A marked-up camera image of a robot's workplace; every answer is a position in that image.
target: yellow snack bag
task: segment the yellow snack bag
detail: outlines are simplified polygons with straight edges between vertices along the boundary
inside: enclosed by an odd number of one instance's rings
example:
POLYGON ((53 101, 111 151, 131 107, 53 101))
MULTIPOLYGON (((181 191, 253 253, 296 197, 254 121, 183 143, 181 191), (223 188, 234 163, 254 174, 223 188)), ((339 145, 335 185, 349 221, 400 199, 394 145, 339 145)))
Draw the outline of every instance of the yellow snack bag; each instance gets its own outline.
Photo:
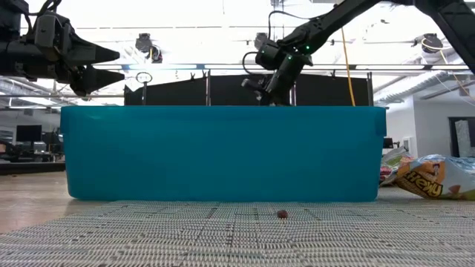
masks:
POLYGON ((402 162, 395 183, 428 199, 475 200, 475 159, 431 155, 402 162))

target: concrete floor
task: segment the concrete floor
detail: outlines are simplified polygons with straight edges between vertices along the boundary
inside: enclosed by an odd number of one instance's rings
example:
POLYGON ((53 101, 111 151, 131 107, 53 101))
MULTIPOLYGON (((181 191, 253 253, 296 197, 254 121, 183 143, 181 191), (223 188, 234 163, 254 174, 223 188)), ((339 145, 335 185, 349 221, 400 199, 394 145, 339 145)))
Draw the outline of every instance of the concrete floor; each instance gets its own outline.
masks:
POLYGON ((103 203, 70 197, 65 172, 0 176, 0 234, 103 203))

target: computer monitor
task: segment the computer monitor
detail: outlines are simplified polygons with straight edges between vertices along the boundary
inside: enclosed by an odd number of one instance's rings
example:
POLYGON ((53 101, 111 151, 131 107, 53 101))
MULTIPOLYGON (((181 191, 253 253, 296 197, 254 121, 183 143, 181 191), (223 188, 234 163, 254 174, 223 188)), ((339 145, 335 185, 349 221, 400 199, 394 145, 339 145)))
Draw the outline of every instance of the computer monitor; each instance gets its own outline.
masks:
POLYGON ((391 149, 394 148, 393 139, 390 137, 385 137, 383 148, 391 148, 391 149))
POLYGON ((41 125, 17 125, 16 126, 17 142, 35 142, 42 141, 41 125))

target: snack bag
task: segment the snack bag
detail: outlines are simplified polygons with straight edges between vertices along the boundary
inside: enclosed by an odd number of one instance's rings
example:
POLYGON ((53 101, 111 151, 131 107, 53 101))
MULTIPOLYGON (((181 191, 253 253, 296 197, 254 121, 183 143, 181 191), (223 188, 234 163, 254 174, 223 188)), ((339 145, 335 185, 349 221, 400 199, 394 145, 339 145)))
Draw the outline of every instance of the snack bag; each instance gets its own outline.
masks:
POLYGON ((431 155, 402 162, 395 183, 428 199, 475 200, 475 159, 431 155))
POLYGON ((379 185, 390 185, 397 178, 396 174, 401 164, 410 162, 413 157, 404 147, 391 150, 381 159, 381 168, 379 171, 379 185))

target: yellow cable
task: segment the yellow cable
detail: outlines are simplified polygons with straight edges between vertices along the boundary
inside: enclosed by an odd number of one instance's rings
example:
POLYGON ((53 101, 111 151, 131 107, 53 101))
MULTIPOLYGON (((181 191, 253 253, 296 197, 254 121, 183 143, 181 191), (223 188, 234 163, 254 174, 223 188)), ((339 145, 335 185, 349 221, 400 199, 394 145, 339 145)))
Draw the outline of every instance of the yellow cable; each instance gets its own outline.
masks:
MULTIPOLYGON (((445 58, 444 52, 442 52, 442 50, 440 50, 440 54, 442 55, 442 58, 444 59, 445 64, 448 65, 448 60, 445 58)), ((452 75, 455 78, 455 80, 457 81, 457 83, 459 84, 459 86, 461 87, 461 89, 463 89, 465 91, 467 96, 469 96, 470 98, 472 98, 472 100, 475 101, 475 98, 470 95, 470 92, 465 88, 465 86, 463 86, 463 84, 460 82, 459 78, 457 78, 457 75, 455 75, 453 72, 452 72, 452 75)))
POLYGON ((350 75, 350 65, 348 64, 348 53, 347 53, 347 42, 344 38, 344 31, 343 28, 341 29, 341 35, 343 36, 343 51, 344 51, 344 59, 347 63, 347 75, 348 75, 348 87, 350 89, 350 96, 351 96, 351 104, 356 106, 355 104, 355 97, 353 95, 353 86, 351 84, 351 75, 350 75))

